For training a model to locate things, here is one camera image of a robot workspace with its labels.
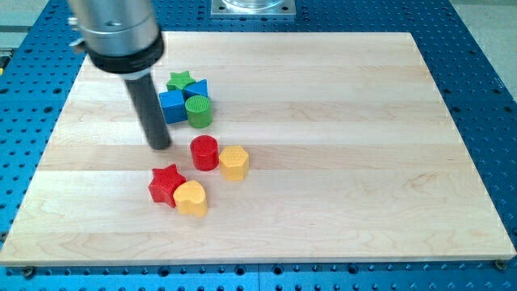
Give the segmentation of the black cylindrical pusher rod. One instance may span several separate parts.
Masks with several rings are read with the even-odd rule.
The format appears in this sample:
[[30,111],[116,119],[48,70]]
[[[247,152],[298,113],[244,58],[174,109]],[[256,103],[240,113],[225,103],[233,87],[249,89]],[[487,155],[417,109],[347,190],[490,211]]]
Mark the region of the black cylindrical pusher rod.
[[149,146],[154,150],[167,149],[170,134],[150,72],[127,74],[123,80]]

